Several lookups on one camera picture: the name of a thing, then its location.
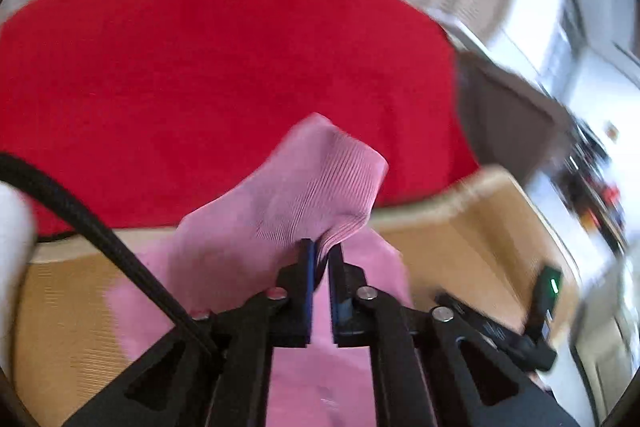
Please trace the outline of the dark brown bed frame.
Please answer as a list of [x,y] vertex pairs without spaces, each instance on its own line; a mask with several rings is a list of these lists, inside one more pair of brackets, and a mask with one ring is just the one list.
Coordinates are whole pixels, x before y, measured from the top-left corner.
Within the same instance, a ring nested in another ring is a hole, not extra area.
[[554,98],[471,52],[454,60],[457,110],[480,165],[498,165],[525,186],[570,149],[574,120]]

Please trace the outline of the red blanket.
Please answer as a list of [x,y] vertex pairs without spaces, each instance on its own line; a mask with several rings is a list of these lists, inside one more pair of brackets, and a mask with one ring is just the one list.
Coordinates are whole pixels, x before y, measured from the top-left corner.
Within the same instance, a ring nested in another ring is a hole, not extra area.
[[478,164],[454,51],[401,0],[35,0],[1,29],[1,147],[113,228],[173,225],[328,118],[390,169],[379,206]]

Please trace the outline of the white quilted pillow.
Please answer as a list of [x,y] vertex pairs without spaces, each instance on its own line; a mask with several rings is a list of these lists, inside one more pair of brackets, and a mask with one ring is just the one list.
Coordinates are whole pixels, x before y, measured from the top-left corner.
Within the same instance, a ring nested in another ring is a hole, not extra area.
[[12,331],[17,294],[36,241],[29,202],[15,188],[0,188],[1,369],[11,375]]

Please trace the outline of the pink corduroy garment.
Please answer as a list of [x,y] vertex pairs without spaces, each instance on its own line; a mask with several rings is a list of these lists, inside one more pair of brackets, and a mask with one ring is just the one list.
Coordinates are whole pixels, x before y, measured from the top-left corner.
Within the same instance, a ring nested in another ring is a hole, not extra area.
[[[292,128],[262,167],[146,245],[139,260],[191,313],[242,306],[271,286],[302,239],[340,245],[347,262],[403,305],[411,301],[400,254],[369,227],[386,160],[312,115]],[[314,293],[311,343],[273,355],[271,426],[371,426],[369,352],[336,347],[329,291]]]

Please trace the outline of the woven rattan bed mat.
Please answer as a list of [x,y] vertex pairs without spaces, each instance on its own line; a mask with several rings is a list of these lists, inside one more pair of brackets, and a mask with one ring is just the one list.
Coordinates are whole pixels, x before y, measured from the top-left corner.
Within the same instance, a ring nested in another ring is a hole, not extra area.
[[[420,310],[448,291],[518,330],[540,269],[559,268],[549,341],[566,340],[579,299],[575,265],[506,170],[485,167],[426,202],[376,210],[371,225],[404,262]],[[39,424],[63,424],[126,369],[105,298],[118,277],[81,237],[36,246],[17,303],[11,381]]]

